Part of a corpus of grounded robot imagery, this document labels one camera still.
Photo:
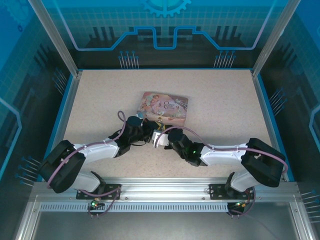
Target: metal bar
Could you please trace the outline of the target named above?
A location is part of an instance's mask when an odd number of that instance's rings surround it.
[[[41,203],[29,201],[25,207],[20,227],[15,236],[15,240],[31,240],[39,216]]]
[[[106,183],[121,184],[120,200],[124,202],[216,202],[230,203],[237,200],[210,200],[207,193],[209,184],[224,184],[226,177],[214,178],[127,178],[107,177]],[[47,189],[45,182],[36,182],[30,195],[30,201],[70,202],[76,196],[74,189],[56,194]],[[279,187],[262,185],[256,187],[257,202],[292,202],[302,201],[296,182],[281,182]]]
[[[289,0],[253,66],[253,76],[260,73],[301,0]]]
[[[68,70],[73,76],[77,77],[79,70],[72,56],[70,55],[62,37],[60,36],[58,29],[56,28],[54,22],[52,21],[47,9],[45,8],[44,4],[41,2],[41,0],[28,0],[28,1],[31,7],[33,8],[35,14],[39,18],[49,38],[51,39],[53,45],[55,46],[58,53],[60,54],[66,67],[68,68]]]
[[[303,202],[290,202],[295,227],[301,240],[317,239]]]

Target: metal extrusion bar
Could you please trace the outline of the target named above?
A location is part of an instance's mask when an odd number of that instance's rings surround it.
[[[266,41],[259,57],[257,58],[253,66],[253,76],[256,77],[264,64],[266,63],[269,55],[274,49],[276,43],[284,32],[288,22],[290,21],[292,15],[295,13],[297,6],[301,0],[289,0],[286,6],[284,7],[278,21],[276,22],[273,31],[271,32],[268,40]]]
[[[226,203],[237,200],[210,200],[207,193],[209,184],[224,184],[225,177],[214,178],[105,178],[106,183],[121,184],[120,202],[132,203]],[[259,185],[256,188],[258,202],[294,202],[301,201],[296,182],[281,182],[279,187],[271,188]],[[74,202],[76,190],[70,189],[56,194],[47,189],[45,182],[35,182],[29,201],[36,198],[39,202]]]
[[[77,77],[78,68],[41,0],[28,0],[70,73]]]
[[[304,203],[297,201],[290,202],[290,207],[300,240],[318,239],[312,229]]]

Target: blue edge trim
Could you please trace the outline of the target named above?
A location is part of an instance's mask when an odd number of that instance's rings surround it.
[[[216,69],[216,68],[168,68],[168,69],[185,69],[185,70],[188,70],[188,69],[199,69],[199,70],[203,70],[203,69]],[[251,68],[225,68],[225,69],[226,70],[250,70]],[[63,95],[63,98],[62,98],[62,102],[61,102],[61,105],[60,105],[60,108],[59,108],[59,111],[58,111],[58,115],[56,116],[56,120],[55,120],[55,123],[54,123],[54,126],[53,126],[53,130],[52,130],[52,134],[51,134],[51,137],[50,137],[50,140],[49,140],[49,143],[48,143],[48,147],[47,147],[47,149],[45,151],[45,156],[44,156],[45,158],[51,152],[51,149],[52,149],[52,146],[53,146],[53,143],[54,143],[54,139],[55,139],[55,136],[56,136],[56,133],[57,133],[57,130],[58,130],[58,126],[59,126],[59,124],[61,122],[62,113],[63,113],[64,108],[65,108],[65,104],[66,104],[66,101],[67,101],[67,97],[68,97],[68,94],[69,94],[69,91],[70,91],[70,87],[71,87],[72,81],[73,81],[73,76],[70,75],[70,78],[69,78],[68,84],[66,86],[66,89],[65,89],[65,92],[64,92],[64,95]],[[272,127],[273,127],[274,132],[275,132],[275,137],[276,137],[276,140],[278,142],[280,152],[284,154],[286,159],[288,159],[286,151],[285,151],[284,144],[283,144],[282,139],[280,137],[280,133],[279,133],[279,129],[278,129],[278,126],[277,126],[277,123],[276,123],[275,116],[273,115],[273,112],[272,112],[272,109],[271,109],[271,105],[270,105],[270,103],[268,101],[268,95],[267,95],[267,92],[266,92],[266,89],[265,89],[265,85],[264,85],[264,83],[262,81],[262,78],[261,78],[260,74],[258,75],[258,81],[259,81],[259,84],[260,84],[260,87],[261,87],[261,90],[262,90],[262,95],[263,95],[263,98],[264,98],[268,113],[270,115],[271,124],[272,124]],[[292,174],[289,161],[286,161],[286,162],[287,162],[287,164],[289,166],[289,169],[288,169],[288,172],[287,172],[288,179],[289,179],[290,182],[294,182],[295,179],[294,179],[294,176]],[[38,176],[37,181],[38,182],[42,181],[42,177],[40,175]]]

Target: wire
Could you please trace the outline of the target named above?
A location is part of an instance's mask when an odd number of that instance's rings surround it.
[[[274,160],[277,160],[278,162],[282,163],[284,165],[284,170],[282,171],[282,174],[285,174],[289,167],[288,164],[286,164],[285,161],[283,161],[280,157],[277,157],[273,154],[270,154],[268,152],[265,151],[261,151],[258,149],[254,149],[254,148],[248,148],[248,147],[234,147],[234,148],[215,148],[213,146],[210,146],[209,144],[207,144],[196,132],[194,132],[193,130],[191,130],[190,128],[184,127],[184,126],[171,126],[168,127],[166,130],[164,130],[163,132],[160,133],[160,135],[157,137],[157,139],[155,140],[155,144],[154,146],[157,146],[158,141],[160,139],[160,137],[165,134],[166,132],[172,130],[172,129],[183,129],[183,130],[187,130],[189,132],[191,132],[192,134],[194,134],[206,147],[208,147],[209,149],[213,150],[213,151],[217,151],[217,152],[230,152],[230,151],[249,151],[249,152],[254,152],[254,153],[258,153],[261,155],[265,155],[268,156],[270,158],[273,158]]]
[[[118,190],[118,191],[116,192],[116,195],[115,195],[114,199],[112,200],[112,202],[111,202],[111,204],[109,205],[109,207],[108,207],[103,213],[93,215],[93,214],[91,214],[90,208],[88,207],[88,214],[91,216],[91,218],[92,218],[93,216],[96,216],[97,218],[99,218],[99,216],[101,217],[101,216],[105,215],[107,212],[109,212],[109,210],[112,208],[113,204],[115,203],[117,197],[119,196],[119,194],[120,194],[120,192],[121,192],[121,188],[118,187],[116,190]]]
[[[136,146],[136,147],[141,147],[141,146],[144,146],[146,145],[146,141],[144,142],[144,144],[131,144],[131,146]]]
[[[113,194],[115,191],[118,191],[120,190],[121,187],[117,187],[116,189],[112,190],[112,191],[109,191],[109,192],[106,192],[106,193],[102,193],[102,194],[93,194],[91,192],[88,192],[86,190],[81,190],[79,189],[79,191],[83,192],[84,194],[87,194],[88,196],[91,196],[91,197],[95,197],[95,198],[101,198],[101,197],[104,197],[104,196],[107,196],[109,194]]]
[[[55,176],[57,175],[57,173],[60,171],[60,169],[63,167],[63,165],[64,165],[65,163],[67,163],[68,160],[69,160],[73,155],[75,155],[76,153],[80,152],[81,150],[83,150],[83,149],[85,149],[85,148],[87,148],[87,147],[91,147],[91,146],[99,145],[99,144],[108,144],[108,143],[111,143],[111,142],[113,142],[113,141],[115,141],[115,140],[117,140],[118,138],[121,137],[121,135],[124,133],[125,127],[126,127],[126,115],[125,115],[125,113],[124,113],[123,111],[118,111],[117,115],[118,115],[119,119],[123,122],[122,129],[121,129],[121,132],[119,133],[119,135],[116,136],[114,139],[110,139],[110,140],[108,140],[108,141],[98,141],[98,142],[89,143],[89,144],[87,144],[87,145],[84,145],[84,146],[82,146],[82,147],[79,147],[78,149],[76,149],[76,150],[74,150],[72,153],[70,153],[70,154],[60,163],[60,165],[54,170],[53,174],[51,175],[51,177],[50,177],[49,180],[47,181],[46,187],[47,187],[48,189],[51,188],[51,187],[50,187],[50,184],[51,184],[52,180],[55,178]]]

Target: aluminum frame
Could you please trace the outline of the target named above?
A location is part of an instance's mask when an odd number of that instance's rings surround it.
[[[260,73],[262,67],[266,63],[269,55],[271,54],[272,50],[277,44],[279,38],[283,34],[292,15],[295,13],[296,8],[298,7],[300,1],[301,0],[288,0],[288,3],[285,5],[278,21],[276,22],[268,40],[263,46],[263,49],[252,68],[254,77],[257,77],[258,74]]]
[[[49,38],[51,39],[53,45],[55,46],[58,53],[60,54],[66,67],[74,77],[77,77],[79,72],[77,65],[75,64],[69,50],[67,49],[65,42],[60,36],[59,31],[56,28],[53,20],[51,19],[46,7],[44,6],[41,0],[28,0],[28,1],[31,7],[33,8],[35,14],[39,18]]]

